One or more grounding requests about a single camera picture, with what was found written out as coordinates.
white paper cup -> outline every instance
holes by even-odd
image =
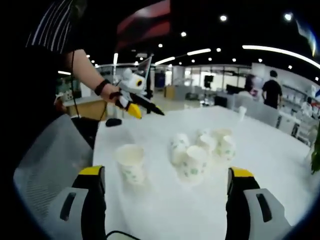
[[[247,108],[244,106],[239,107],[239,120],[242,121],[245,118]]]
[[[232,131],[228,128],[220,128],[211,132],[211,137],[216,138],[218,143],[222,141],[224,136],[231,136]]]
[[[234,139],[229,135],[224,136],[216,152],[223,159],[231,161],[236,155],[236,143]]]
[[[189,147],[190,146],[190,141],[189,141],[189,138],[186,134],[184,133],[178,133],[176,134],[172,141],[171,141],[171,145],[172,146],[175,146],[175,145],[185,145],[186,147]]]
[[[196,137],[199,138],[202,135],[211,135],[212,130],[210,128],[198,129],[196,131]]]
[[[175,166],[179,165],[185,157],[190,142],[188,136],[184,133],[176,134],[170,144],[171,163]]]
[[[213,151],[217,147],[217,144],[218,144],[218,141],[207,134],[199,136],[196,141],[196,145],[203,148],[208,154],[208,157],[212,156]]]
[[[204,179],[208,167],[208,155],[206,151],[196,145],[186,150],[185,158],[180,163],[177,171],[183,182],[199,184]]]
[[[136,144],[125,144],[115,151],[124,179],[133,185],[140,185],[146,178],[144,149]]]

black wristband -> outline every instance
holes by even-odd
[[[102,92],[102,89],[104,89],[104,86],[109,84],[110,82],[105,79],[104,81],[102,81],[98,86],[96,86],[94,92],[97,96],[100,96],[101,92]]]

stacked paper cup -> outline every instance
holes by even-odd
[[[176,134],[170,144],[171,163],[178,166],[186,157],[187,148],[190,146],[188,136],[184,133]]]
[[[123,178],[130,184],[141,185],[146,178],[144,149],[136,144],[125,144],[115,151]]]

ceiling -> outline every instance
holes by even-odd
[[[159,1],[90,1],[82,25],[84,49],[90,58],[99,65],[111,64],[117,43],[118,23],[156,2]],[[320,62],[319,58],[312,57],[308,41],[299,35],[295,21],[300,19],[307,22],[315,35],[320,36],[320,22],[314,3],[308,0],[301,0],[295,5],[289,3],[292,1],[263,2],[171,0],[170,34],[123,48],[118,52],[118,63],[139,62],[137,53],[153,53],[152,62],[176,57],[166,64],[178,65],[181,62],[182,66],[233,64],[232,58],[236,59],[235,64],[250,66],[252,62],[262,59],[262,63],[268,66],[292,71],[313,81],[317,76],[320,78],[318,68],[298,58],[269,51],[242,49],[242,45],[274,47]],[[293,13],[291,22],[284,19],[284,14],[288,12]],[[221,15],[226,15],[227,21],[221,22]],[[181,37],[181,32],[186,32],[187,36]],[[210,48],[211,52],[186,55],[187,52],[206,48]],[[217,52],[216,48],[221,48],[221,52]]]

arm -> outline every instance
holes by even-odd
[[[281,86],[279,85],[279,97],[278,97],[278,104],[281,107],[282,105],[282,90],[281,90]]]
[[[90,60],[87,58],[87,54],[83,49],[75,50],[74,56],[73,52],[66,54],[66,66],[71,71],[73,71],[74,76],[80,80],[88,88],[95,90],[96,87],[104,81],[104,78],[92,65]],[[119,88],[113,86],[112,84],[107,84],[104,86],[101,97],[107,101],[114,103],[116,99],[109,99],[109,95],[114,92],[118,92]]]
[[[267,92],[267,87],[268,87],[268,81],[264,83],[263,87],[262,87],[262,98],[263,98],[263,101],[266,100],[266,92]]]
[[[262,98],[263,98],[263,101],[266,100],[265,94],[266,94],[266,92],[265,92],[265,91],[262,91],[261,96],[262,96]]]

